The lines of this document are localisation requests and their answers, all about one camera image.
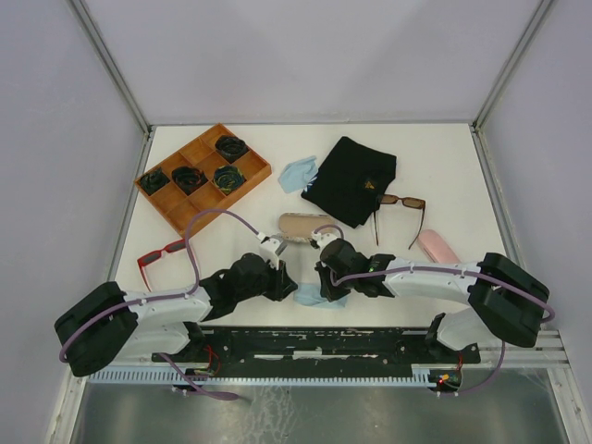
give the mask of white table surface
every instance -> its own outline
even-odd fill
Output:
[[[282,213],[320,214],[300,193],[286,194],[278,184],[284,166],[309,155],[323,162],[341,136],[397,156],[397,177],[387,192],[427,201],[424,228],[437,231],[462,261],[479,261],[487,252],[504,253],[500,232],[487,194],[469,127],[441,125],[230,125],[237,136],[269,162],[273,173],[231,207],[267,234],[278,232]],[[200,135],[206,126],[158,127],[146,169],[162,161]],[[419,225],[420,213],[402,205],[383,207],[378,213],[380,247],[374,243],[372,217],[356,229],[343,224],[345,237],[366,256],[392,253],[427,262],[414,245],[407,246]],[[117,269],[116,281],[123,290],[146,291],[136,259],[157,250],[179,235],[163,217],[138,195]],[[258,240],[233,217],[222,215],[191,239],[203,277],[228,268],[244,253],[257,253]],[[291,243],[282,254],[288,273],[297,282],[318,282],[314,267],[318,251],[306,244]],[[153,290],[190,285],[193,273],[187,254],[165,255],[146,268]],[[208,324],[234,326],[329,326],[420,327],[435,315],[462,308],[454,302],[423,298],[368,299],[352,293],[340,310],[299,305],[290,295],[283,302],[264,297],[239,304],[229,314]]]

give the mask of cable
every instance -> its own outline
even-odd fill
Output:
[[[391,275],[393,273],[401,273],[401,272],[406,272],[406,271],[412,272],[412,267],[409,265],[406,265],[406,266],[400,266],[398,268],[391,268],[390,270],[373,271],[370,273],[357,273],[357,274],[353,274],[353,275],[344,276],[338,280],[333,280],[334,277],[331,276],[331,284],[333,285],[333,287],[338,287],[343,282],[347,282],[348,280],[352,280],[352,279],[373,278],[376,276]],[[444,273],[444,274],[449,274],[449,275],[460,275],[463,273],[463,271],[458,268],[444,268],[444,267],[427,266],[427,265],[414,266],[413,272],[416,272],[416,271],[428,271],[428,272],[433,272],[433,273]],[[514,287],[512,284],[509,284],[508,282],[504,282],[503,280],[496,279],[492,276],[484,275],[483,273],[477,273],[476,271],[468,271],[467,270],[467,271],[464,271],[464,274],[466,276],[470,276],[470,277],[478,278],[478,279],[483,279],[493,285],[498,285],[500,287],[503,287],[504,289],[509,290],[512,293],[515,293],[518,296],[525,298],[527,301],[532,302],[534,305],[537,305],[538,307],[542,308],[543,310],[547,310],[549,315],[542,319],[542,321],[541,321],[542,323],[549,322],[555,318],[555,310],[553,310],[548,304],[540,301],[532,294],[529,294],[524,290],[520,290],[518,287]]]
[[[487,379],[483,382],[480,382],[476,386],[472,386],[471,388],[467,388],[465,390],[457,391],[456,393],[446,393],[446,392],[439,392],[439,396],[458,396],[458,395],[468,395],[469,393],[473,393],[480,389],[484,389],[496,378],[500,375],[501,364],[503,363],[503,358],[506,355],[506,343],[504,341],[501,342],[501,353],[499,354],[499,361],[496,365],[496,368],[493,369],[493,372],[487,377]]]
[[[196,385],[188,376],[186,376],[183,371],[168,357],[166,353],[158,353],[158,355],[163,358],[168,364],[175,369],[175,371],[183,378],[185,382],[187,382],[192,389],[195,391],[188,391],[187,394],[195,394],[195,395],[204,395],[209,396],[210,398],[214,398],[215,400],[219,401],[235,401],[240,398],[239,395],[236,393],[230,393],[229,391],[207,391],[201,388],[200,386]]]
[[[74,343],[74,341],[76,339],[78,339],[82,333],[84,333],[86,330],[88,330],[90,327],[92,327],[94,324],[96,324],[101,319],[103,319],[103,318],[105,318],[105,317],[107,317],[119,310],[122,310],[127,307],[131,307],[133,305],[141,305],[141,304],[148,303],[148,302],[168,301],[168,300],[172,300],[172,299],[184,298],[185,294],[193,294],[195,291],[197,291],[197,289],[200,286],[200,271],[197,266],[197,262],[195,260],[194,254],[193,254],[193,250],[191,249],[191,245],[190,245],[189,240],[191,237],[191,227],[193,226],[195,221],[197,219],[199,219],[200,217],[205,216],[209,213],[224,213],[224,214],[233,216],[234,218],[236,218],[240,222],[242,222],[245,225],[245,227],[247,227],[250,231],[252,231],[255,236],[257,236],[259,234],[259,230],[255,229],[249,222],[247,222],[242,217],[240,217],[239,215],[237,215],[235,213],[232,213],[229,210],[223,210],[221,208],[210,208],[210,209],[203,210],[202,212],[198,213],[197,215],[195,215],[191,219],[191,221],[187,225],[187,229],[185,230],[185,248],[187,250],[187,255],[189,256],[189,260],[191,262],[193,272],[195,273],[195,283],[189,289],[189,291],[187,291],[187,293],[172,293],[172,294],[165,294],[165,295],[160,295],[160,296],[150,296],[150,297],[143,298],[143,299],[134,299],[131,301],[125,301],[122,303],[118,303],[117,305],[113,305],[112,307],[109,307],[106,310],[103,310],[101,313],[93,316],[91,319],[89,319],[84,324],[82,324],[82,326],[80,326],[78,328],[78,330],[76,330],[66,340],[66,342],[64,342],[64,345],[62,346],[61,350],[59,351],[59,360],[62,363],[67,363],[68,358],[66,356],[66,353],[67,353],[68,349],[71,347],[71,345]]]
[[[319,228],[316,228],[313,233],[318,233],[321,229],[325,229],[325,228],[334,228],[339,232],[339,235],[341,236],[342,239],[345,239],[345,235],[343,234],[343,230],[341,229],[341,227],[339,225],[335,225],[335,224],[325,224],[325,225],[321,225]]]

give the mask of light blue cloth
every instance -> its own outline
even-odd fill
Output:
[[[298,284],[298,289],[294,291],[294,301],[314,308],[345,308],[348,297],[344,296],[338,301],[329,302],[321,296],[321,286],[318,284]]]
[[[318,171],[315,160],[316,156],[311,155],[286,165],[278,179],[279,185],[281,185],[284,192],[295,192],[306,186]]]

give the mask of black cloth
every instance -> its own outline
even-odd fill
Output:
[[[356,228],[377,209],[378,196],[395,179],[397,157],[342,137],[302,192],[329,215]]]

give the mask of sunglasses temple arm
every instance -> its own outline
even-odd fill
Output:
[[[140,274],[142,275],[142,280],[144,281],[144,284],[146,285],[146,288],[148,289],[148,291],[152,291],[152,289],[150,288],[150,285],[148,284],[148,278],[146,277],[146,272],[144,271],[143,266],[140,266]]]
[[[413,247],[413,244],[415,243],[415,241],[417,241],[417,238],[419,237],[419,233],[422,232],[422,227],[424,226],[424,217],[425,216],[426,216],[426,208],[423,207],[422,208],[422,220],[419,223],[419,229],[417,230],[417,234],[413,238],[413,241],[409,244],[409,247],[407,248],[407,250],[411,250],[411,247]]]
[[[376,247],[378,246],[378,221],[376,220],[376,211],[374,212],[374,235],[376,239]]]

